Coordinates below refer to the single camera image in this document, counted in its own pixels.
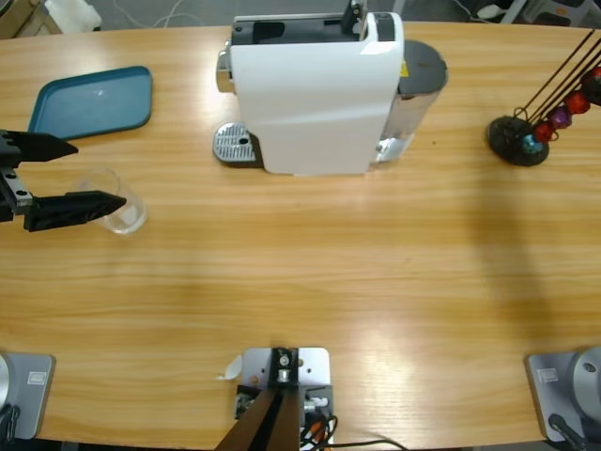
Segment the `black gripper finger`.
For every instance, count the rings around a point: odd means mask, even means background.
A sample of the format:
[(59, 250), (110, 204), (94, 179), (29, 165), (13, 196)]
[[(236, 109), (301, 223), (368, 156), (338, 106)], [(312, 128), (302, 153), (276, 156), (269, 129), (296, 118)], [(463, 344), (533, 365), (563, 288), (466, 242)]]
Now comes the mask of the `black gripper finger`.
[(2, 167), (45, 163), (77, 152), (77, 147), (48, 133), (1, 131)]
[(35, 197), (24, 215), (23, 228), (37, 232), (84, 225), (114, 213), (126, 203), (125, 197), (103, 191)]

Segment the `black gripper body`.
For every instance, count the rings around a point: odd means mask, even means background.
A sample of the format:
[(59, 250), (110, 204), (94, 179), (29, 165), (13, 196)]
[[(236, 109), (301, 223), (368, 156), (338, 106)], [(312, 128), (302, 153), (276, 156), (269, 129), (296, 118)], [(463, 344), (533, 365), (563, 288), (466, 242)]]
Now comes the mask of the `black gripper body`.
[(1, 168), (1, 222), (11, 222), (15, 216), (22, 216), (23, 223), (31, 223), (31, 212), (35, 198), (26, 189), (15, 170)]

